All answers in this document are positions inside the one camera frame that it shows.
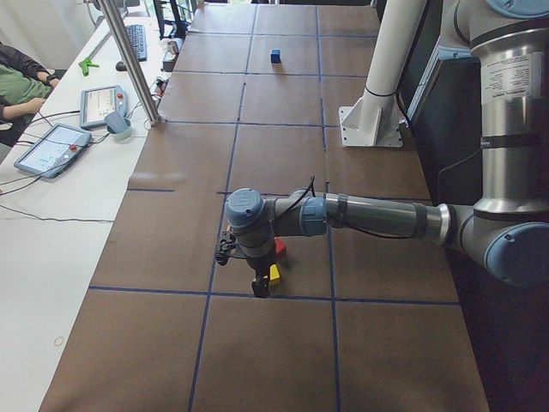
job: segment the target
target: keyboard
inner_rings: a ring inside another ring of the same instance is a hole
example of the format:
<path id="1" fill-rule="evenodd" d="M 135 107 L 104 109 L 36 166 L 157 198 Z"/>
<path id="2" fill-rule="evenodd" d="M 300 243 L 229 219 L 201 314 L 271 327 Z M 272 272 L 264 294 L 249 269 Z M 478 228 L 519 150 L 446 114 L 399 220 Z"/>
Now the keyboard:
<path id="1" fill-rule="evenodd" d="M 126 26 L 126 33 L 130 38 L 131 47 L 134 49 L 137 60 L 147 60 L 147 42 L 145 41 L 145 27 L 142 24 Z"/>

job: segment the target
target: blue cube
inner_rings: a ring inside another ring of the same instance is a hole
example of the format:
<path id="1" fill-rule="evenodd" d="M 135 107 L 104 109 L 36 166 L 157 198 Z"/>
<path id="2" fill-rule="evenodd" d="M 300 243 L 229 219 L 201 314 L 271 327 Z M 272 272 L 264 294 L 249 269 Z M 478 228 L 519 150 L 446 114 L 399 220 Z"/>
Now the blue cube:
<path id="1" fill-rule="evenodd" d="M 271 63 L 280 63 L 281 62 L 281 51 L 280 49 L 271 50 Z"/>

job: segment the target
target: white stand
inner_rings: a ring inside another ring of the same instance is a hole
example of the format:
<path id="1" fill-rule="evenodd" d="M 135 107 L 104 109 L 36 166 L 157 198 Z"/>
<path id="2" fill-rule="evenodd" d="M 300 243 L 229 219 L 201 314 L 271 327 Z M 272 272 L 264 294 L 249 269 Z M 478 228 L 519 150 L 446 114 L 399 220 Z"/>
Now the white stand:
<path id="1" fill-rule="evenodd" d="M 395 91 L 426 0 L 388 0 L 362 97 L 340 107 L 344 146 L 401 147 Z"/>

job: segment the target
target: tablet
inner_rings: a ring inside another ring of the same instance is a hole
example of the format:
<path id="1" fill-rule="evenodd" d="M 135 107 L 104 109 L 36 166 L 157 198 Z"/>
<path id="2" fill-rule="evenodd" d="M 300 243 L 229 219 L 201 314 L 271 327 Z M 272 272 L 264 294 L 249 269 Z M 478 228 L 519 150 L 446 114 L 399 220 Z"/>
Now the tablet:
<path id="1" fill-rule="evenodd" d="M 124 118 L 128 111 L 126 100 L 126 94 L 118 85 L 82 91 L 80 127 L 94 129 L 105 126 L 105 116 L 115 111 Z"/>
<path id="2" fill-rule="evenodd" d="M 92 134 L 87 130 L 55 124 L 14 166 L 43 178 L 55 178 L 86 149 L 91 138 Z"/>

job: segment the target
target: computer mouse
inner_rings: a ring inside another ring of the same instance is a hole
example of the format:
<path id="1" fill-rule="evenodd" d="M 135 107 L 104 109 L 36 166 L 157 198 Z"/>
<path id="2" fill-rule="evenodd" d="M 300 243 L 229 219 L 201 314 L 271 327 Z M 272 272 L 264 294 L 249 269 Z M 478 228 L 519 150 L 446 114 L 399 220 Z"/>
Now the computer mouse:
<path id="1" fill-rule="evenodd" d="M 120 60 L 117 63 L 116 69 L 117 69 L 117 71 L 127 71 L 128 70 L 128 68 L 126 67 L 126 64 L 122 60 Z"/>

